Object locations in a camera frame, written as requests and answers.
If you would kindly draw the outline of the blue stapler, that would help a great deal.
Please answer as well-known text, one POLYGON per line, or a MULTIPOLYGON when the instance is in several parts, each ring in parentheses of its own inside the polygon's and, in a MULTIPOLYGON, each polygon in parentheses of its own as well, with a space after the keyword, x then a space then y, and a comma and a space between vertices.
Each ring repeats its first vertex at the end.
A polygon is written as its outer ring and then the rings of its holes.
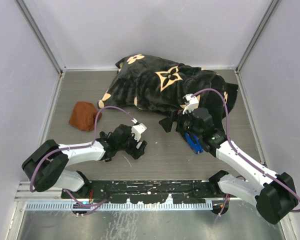
POLYGON ((185 133, 185 141, 187 142, 187 144, 195 154, 200 154, 204 152, 198 137, 196 137, 192 133, 188 133, 188 132, 185 133))

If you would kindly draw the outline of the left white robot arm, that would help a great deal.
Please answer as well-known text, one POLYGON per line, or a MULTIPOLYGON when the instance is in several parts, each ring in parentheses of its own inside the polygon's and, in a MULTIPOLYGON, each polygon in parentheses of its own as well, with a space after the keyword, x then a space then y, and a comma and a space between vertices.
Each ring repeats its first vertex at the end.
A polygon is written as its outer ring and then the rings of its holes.
POLYGON ((89 161, 110 162, 117 152, 124 151, 137 160, 145 153, 147 142, 142 140, 146 126, 121 124, 113 132, 100 132, 92 142, 57 144, 53 139, 45 141, 21 165, 30 179, 31 190, 45 192, 50 188, 67 189, 77 198, 86 198, 92 184, 81 171, 69 171, 66 167, 89 161))

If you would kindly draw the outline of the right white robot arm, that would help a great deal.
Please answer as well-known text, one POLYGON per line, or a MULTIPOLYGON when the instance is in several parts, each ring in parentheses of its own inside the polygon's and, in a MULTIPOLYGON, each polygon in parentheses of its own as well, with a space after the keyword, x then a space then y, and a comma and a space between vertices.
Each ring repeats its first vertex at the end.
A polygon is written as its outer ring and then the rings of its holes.
POLYGON ((209 178, 209 191, 213 196, 221 197, 225 193, 241 198, 255 206, 273 225, 298 205, 293 178, 286 172, 278 174, 268 169, 242 151, 215 127, 207 109, 176 110, 159 121, 167 133, 173 123, 176 123, 176 132, 184 134, 185 141, 196 153, 210 153, 243 176, 240 180, 224 170, 217 172, 209 178))

